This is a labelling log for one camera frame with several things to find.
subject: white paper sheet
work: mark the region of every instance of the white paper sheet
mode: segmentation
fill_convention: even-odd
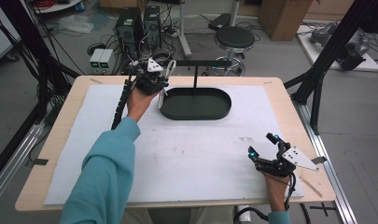
[[[129,203],[263,199],[262,174],[247,157],[252,146],[264,159],[282,136],[267,94],[257,86],[218,87],[229,94],[230,114],[219,120],[170,120],[156,97],[139,121],[135,174]],[[64,204],[96,138],[110,129],[122,86],[91,86],[58,160],[45,204]],[[300,183],[293,197],[303,196]]]

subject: black stand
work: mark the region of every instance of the black stand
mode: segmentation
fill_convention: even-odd
[[[286,88],[290,88],[301,82],[299,89],[291,95],[291,100],[300,105],[305,105],[308,97],[314,92],[310,124],[316,134],[319,134],[317,124],[323,78],[360,24],[370,16],[377,3],[378,0],[354,1],[314,65],[306,73],[284,84]]]
[[[163,67],[168,66],[168,63],[170,61],[165,61],[163,63]],[[176,66],[187,66],[189,70],[192,66],[195,66],[195,73],[194,73],[194,85],[193,89],[195,90],[197,88],[197,79],[198,79],[198,67],[206,67],[206,70],[208,70],[209,67],[225,67],[225,70],[227,71],[227,68],[231,66],[231,61],[176,61]]]
[[[163,97],[160,112],[173,120],[223,119],[231,109],[230,96],[216,88],[197,88],[198,67],[227,67],[231,61],[176,61],[176,66],[195,66],[192,88],[172,88]]]

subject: gray floor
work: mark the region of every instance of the gray floor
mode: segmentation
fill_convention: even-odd
[[[93,19],[97,8],[88,9],[81,15]],[[59,18],[76,13],[73,9],[51,13],[45,18],[47,22],[56,22]],[[71,55],[85,74],[91,74],[86,50],[90,44],[105,41],[112,35],[111,28],[116,20],[98,20],[95,30],[89,35],[78,35],[70,32],[56,33],[55,37]],[[187,19],[187,27],[202,17]],[[258,24],[256,18],[239,18]],[[193,27],[205,28],[206,22],[198,22]],[[260,36],[252,50],[245,54],[246,76],[280,77],[283,81],[304,73],[310,68],[310,62],[297,39],[288,42],[270,41],[262,31],[255,31]],[[214,60],[225,55],[225,51],[216,47],[213,36],[187,36],[193,52],[193,60]],[[183,59],[183,53],[177,46],[175,59]],[[57,53],[62,62],[78,71],[60,48]],[[378,59],[378,53],[372,49],[369,55]],[[176,75],[192,76],[194,69],[179,68]],[[288,91],[294,92],[297,87]],[[18,130],[26,116],[36,103],[36,82],[26,69],[22,60],[12,63],[0,62],[0,152],[13,134]],[[328,151],[330,160],[340,178],[343,190],[355,213],[358,223],[378,223],[378,72],[343,72],[329,70],[324,80],[322,103],[319,114],[319,131]],[[22,166],[15,178],[0,198],[0,223],[57,223],[60,212],[17,212],[14,204],[21,192],[31,169]],[[307,203],[312,223],[341,223],[338,213],[310,209],[310,206],[321,206],[320,203]],[[334,207],[334,203],[325,203]],[[258,209],[268,212],[268,205],[258,205]],[[292,204],[292,223],[305,223],[303,212],[298,204]],[[252,215],[253,223],[264,223]]]

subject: desk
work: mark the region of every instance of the desk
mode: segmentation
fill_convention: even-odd
[[[86,96],[90,85],[120,84],[124,83],[125,77],[78,77],[72,90],[67,97],[65,104],[57,118],[47,139],[39,158],[48,159],[46,166],[36,165],[29,175],[21,195],[16,202],[16,209],[19,211],[39,211],[39,210],[59,210],[60,205],[44,205],[49,185],[52,179],[55,164],[63,150],[65,141],[70,132],[76,115]],[[170,77],[170,83],[174,85],[190,85],[193,77]],[[311,141],[304,130],[301,120],[290,101],[282,81],[275,77],[199,77],[198,85],[254,85],[263,86],[270,99],[273,112],[286,141],[294,143],[309,158],[316,157]],[[331,202],[335,200],[334,190],[329,182],[329,178],[323,168],[319,166],[318,172],[297,169],[297,178],[302,182],[305,196],[299,199],[292,199],[294,203],[304,202]],[[230,204],[252,204],[266,203],[264,200],[235,200]],[[168,206],[207,206],[224,204],[214,203],[179,203],[174,202]],[[160,207],[159,204],[127,204],[127,207]]]

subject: cardboard box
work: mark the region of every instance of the cardboard box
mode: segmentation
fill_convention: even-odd
[[[115,9],[116,11],[124,7],[140,7],[143,12],[146,4],[147,0],[99,0],[100,7]]]
[[[265,0],[259,22],[271,40],[292,40],[313,0]]]
[[[319,0],[308,9],[306,20],[337,21],[343,18],[354,0]]]
[[[238,15],[240,16],[258,16],[260,10],[259,4],[248,4],[245,0],[241,0],[238,7]]]

